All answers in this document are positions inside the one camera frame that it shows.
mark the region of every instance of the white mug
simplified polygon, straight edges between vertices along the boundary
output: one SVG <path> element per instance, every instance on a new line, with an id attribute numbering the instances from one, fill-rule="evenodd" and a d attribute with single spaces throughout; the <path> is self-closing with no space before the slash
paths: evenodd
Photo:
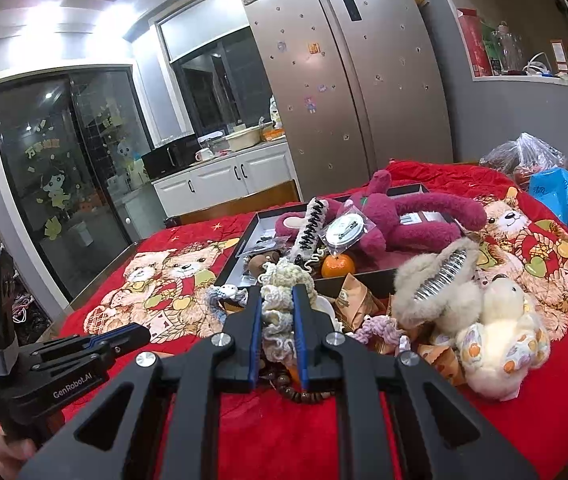
<path id="1" fill-rule="evenodd" d="M 210 150 L 210 148 L 204 148 L 202 150 L 199 150 L 195 154 L 195 160 L 197 162 L 204 162 L 205 160 L 210 160 L 212 158 L 213 158 L 213 152 Z"/>

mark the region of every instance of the red box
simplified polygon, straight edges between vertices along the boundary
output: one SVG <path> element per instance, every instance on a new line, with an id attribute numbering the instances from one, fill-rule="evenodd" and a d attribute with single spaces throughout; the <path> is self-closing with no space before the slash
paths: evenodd
<path id="1" fill-rule="evenodd" d="M 458 9 L 459 25 L 462 27 L 464 41 L 471 58 L 473 74 L 476 77 L 493 75 L 491 63 L 488 61 L 484 42 L 482 41 L 482 25 L 475 9 Z"/>

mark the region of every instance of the cabinet handle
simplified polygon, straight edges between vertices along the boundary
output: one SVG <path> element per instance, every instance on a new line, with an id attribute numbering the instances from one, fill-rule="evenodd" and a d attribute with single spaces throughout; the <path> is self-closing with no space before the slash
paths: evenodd
<path id="1" fill-rule="evenodd" d="M 166 149 L 166 154 L 168 155 L 168 160 L 171 162 L 173 166 L 175 166 L 175 161 L 173 160 L 173 153 L 171 153 L 170 147 Z"/>

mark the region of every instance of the microwave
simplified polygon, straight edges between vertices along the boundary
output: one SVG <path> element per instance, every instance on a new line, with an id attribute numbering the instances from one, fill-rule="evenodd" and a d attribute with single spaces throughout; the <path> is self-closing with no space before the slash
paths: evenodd
<path id="1" fill-rule="evenodd" d="M 181 170 L 195 162 L 195 154 L 201 149 L 196 134 L 172 140 L 142 155 L 150 180 L 156 180 Z"/>

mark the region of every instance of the window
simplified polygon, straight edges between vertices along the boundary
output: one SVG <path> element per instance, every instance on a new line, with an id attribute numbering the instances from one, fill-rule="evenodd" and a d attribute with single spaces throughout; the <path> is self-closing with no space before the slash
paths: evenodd
<path id="1" fill-rule="evenodd" d="M 272 92 L 250 27 L 188 53 L 172 67 L 197 134 L 255 126 L 270 116 Z"/>

